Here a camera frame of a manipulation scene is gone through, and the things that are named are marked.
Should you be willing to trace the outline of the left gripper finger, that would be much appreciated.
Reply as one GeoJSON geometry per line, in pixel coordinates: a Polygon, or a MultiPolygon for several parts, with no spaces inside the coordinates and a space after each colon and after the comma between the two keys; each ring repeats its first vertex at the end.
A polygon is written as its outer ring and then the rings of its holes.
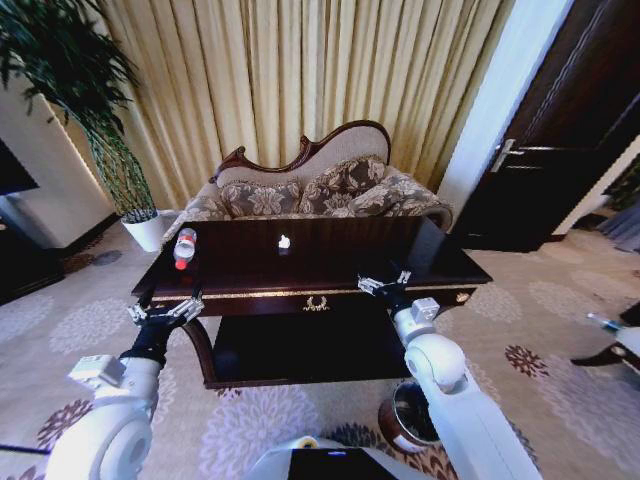
{"type": "Polygon", "coordinates": [[[150,304],[155,292],[155,283],[150,283],[145,290],[138,297],[138,300],[127,308],[131,319],[135,325],[142,325],[147,319],[147,310],[150,308],[150,304]]]}
{"type": "Polygon", "coordinates": [[[167,316],[173,321],[191,321],[204,309],[203,285],[197,280],[192,290],[192,295],[182,303],[176,305],[167,312],[167,316]]]}

